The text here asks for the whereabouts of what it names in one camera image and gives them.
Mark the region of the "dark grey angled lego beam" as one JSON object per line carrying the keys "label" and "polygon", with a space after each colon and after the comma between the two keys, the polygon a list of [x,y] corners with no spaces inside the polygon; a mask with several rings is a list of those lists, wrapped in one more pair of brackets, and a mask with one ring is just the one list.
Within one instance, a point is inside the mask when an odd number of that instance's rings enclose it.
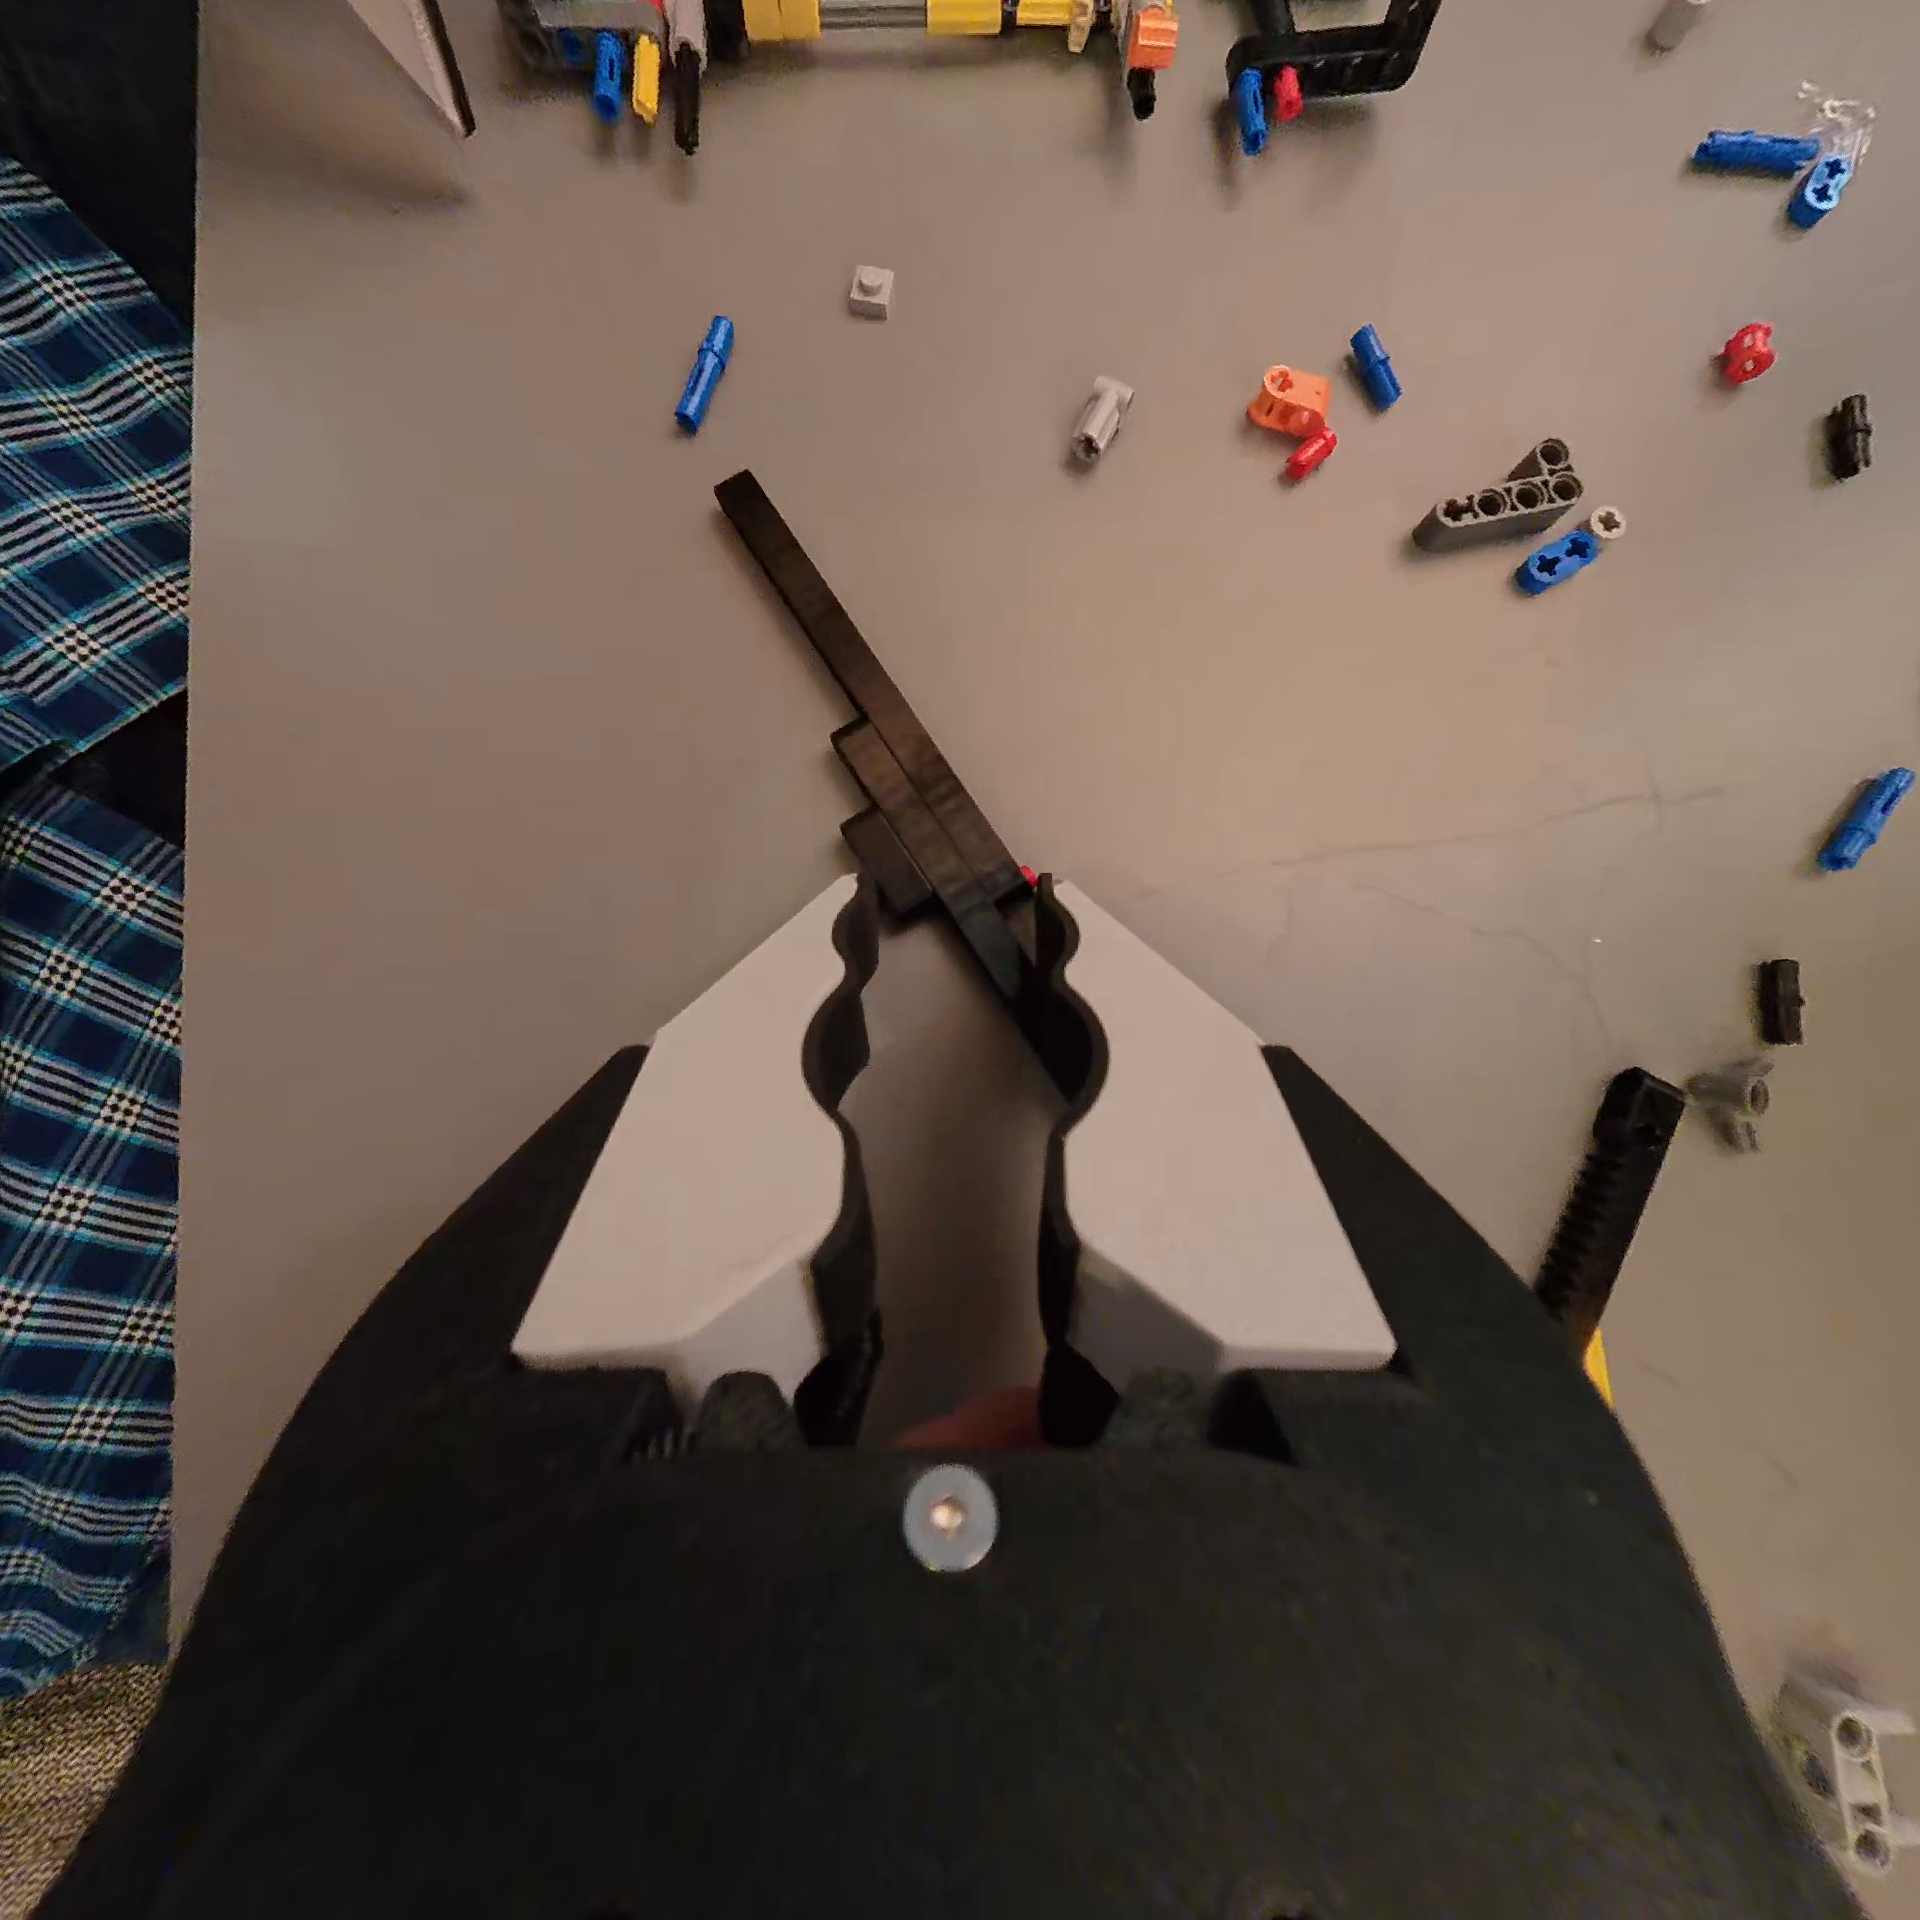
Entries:
{"label": "dark grey angled lego beam", "polygon": [[1536,440],[1513,470],[1466,493],[1440,495],[1409,532],[1415,549],[1442,555],[1473,544],[1536,537],[1568,516],[1585,484],[1567,438]]}

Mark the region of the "black beam assembly blue pins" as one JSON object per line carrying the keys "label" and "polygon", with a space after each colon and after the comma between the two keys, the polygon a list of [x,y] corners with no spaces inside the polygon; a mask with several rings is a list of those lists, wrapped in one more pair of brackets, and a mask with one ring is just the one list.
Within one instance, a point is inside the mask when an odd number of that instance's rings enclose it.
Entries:
{"label": "black beam assembly blue pins", "polygon": [[1051,881],[1008,849],[760,478],[738,470],[713,497],[853,708],[832,750],[865,797],[843,822],[856,863],[893,919],[946,917],[1051,1085],[1081,1096],[1103,1039],[1066,993],[1071,941]]}

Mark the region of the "light grey lego connector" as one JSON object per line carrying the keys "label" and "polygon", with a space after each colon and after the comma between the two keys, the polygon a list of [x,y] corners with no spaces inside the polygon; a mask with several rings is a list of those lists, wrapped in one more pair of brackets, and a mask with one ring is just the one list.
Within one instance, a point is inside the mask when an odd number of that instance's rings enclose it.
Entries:
{"label": "light grey lego connector", "polygon": [[1767,1734],[1797,1803],[1832,1857],[1883,1878],[1916,1849],[1916,1817],[1889,1785],[1889,1748],[1916,1740],[1916,1716],[1858,1684],[1840,1664],[1787,1669]]}

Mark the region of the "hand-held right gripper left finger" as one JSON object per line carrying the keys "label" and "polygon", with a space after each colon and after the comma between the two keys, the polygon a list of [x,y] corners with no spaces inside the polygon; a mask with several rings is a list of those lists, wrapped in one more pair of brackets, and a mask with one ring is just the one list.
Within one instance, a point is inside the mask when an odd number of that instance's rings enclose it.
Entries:
{"label": "hand-held right gripper left finger", "polygon": [[880,1352],[873,1212],[841,1108],[869,1062],[873,886],[832,879],[668,1020],[512,1339],[535,1368],[656,1368],[683,1413],[768,1376],[849,1437]]}

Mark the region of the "black lego gear rack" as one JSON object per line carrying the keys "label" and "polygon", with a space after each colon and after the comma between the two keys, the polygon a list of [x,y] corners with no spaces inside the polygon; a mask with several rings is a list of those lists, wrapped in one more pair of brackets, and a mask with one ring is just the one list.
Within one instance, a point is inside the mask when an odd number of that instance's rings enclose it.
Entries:
{"label": "black lego gear rack", "polygon": [[1533,1283],[1576,1358],[1593,1344],[1684,1108],[1680,1088],[1641,1067],[1618,1071],[1600,1096]]}

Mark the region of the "multicoloured lego chassis assembly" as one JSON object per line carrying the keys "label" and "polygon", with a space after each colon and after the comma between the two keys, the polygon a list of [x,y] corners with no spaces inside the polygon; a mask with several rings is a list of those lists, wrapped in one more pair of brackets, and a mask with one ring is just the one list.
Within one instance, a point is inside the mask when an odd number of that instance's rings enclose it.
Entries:
{"label": "multicoloured lego chassis assembly", "polygon": [[[537,78],[585,81],[595,116],[668,120],[675,145],[703,143],[704,85],[713,59],[763,46],[815,44],[832,31],[921,31],[930,39],[1058,35],[1071,57],[1109,39],[1128,107],[1146,120],[1179,52],[1172,1],[501,1],[499,21]],[[1249,35],[1226,62],[1240,153],[1255,157],[1274,128],[1311,104],[1402,89],[1420,69],[1437,1],[1391,1],[1361,22],[1311,27],[1295,4],[1245,4]]]}

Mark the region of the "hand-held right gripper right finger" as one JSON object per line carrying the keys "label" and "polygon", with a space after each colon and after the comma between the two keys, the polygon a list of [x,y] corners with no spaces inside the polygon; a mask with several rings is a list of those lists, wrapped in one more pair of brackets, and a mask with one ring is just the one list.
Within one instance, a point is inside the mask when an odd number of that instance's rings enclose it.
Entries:
{"label": "hand-held right gripper right finger", "polygon": [[1372,1374],[1397,1349],[1253,1027],[1074,881],[1036,891],[1041,1424],[1092,1445],[1141,1376]]}

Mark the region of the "blue plaid shirt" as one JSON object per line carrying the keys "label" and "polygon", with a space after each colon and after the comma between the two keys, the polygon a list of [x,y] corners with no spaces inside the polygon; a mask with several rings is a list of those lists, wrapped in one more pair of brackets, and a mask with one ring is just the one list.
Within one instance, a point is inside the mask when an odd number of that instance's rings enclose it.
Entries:
{"label": "blue plaid shirt", "polygon": [[185,695],[189,340],[3,166],[3,1688],[170,1545],[185,849],[85,755]]}

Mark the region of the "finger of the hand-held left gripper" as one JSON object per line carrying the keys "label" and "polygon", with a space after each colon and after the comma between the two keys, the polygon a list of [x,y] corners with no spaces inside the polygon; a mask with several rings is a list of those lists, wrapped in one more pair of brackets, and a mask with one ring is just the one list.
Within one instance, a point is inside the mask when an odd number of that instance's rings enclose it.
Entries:
{"label": "finger of the hand-held left gripper", "polygon": [[434,104],[457,136],[475,132],[465,71],[442,1],[349,1],[401,72]]}

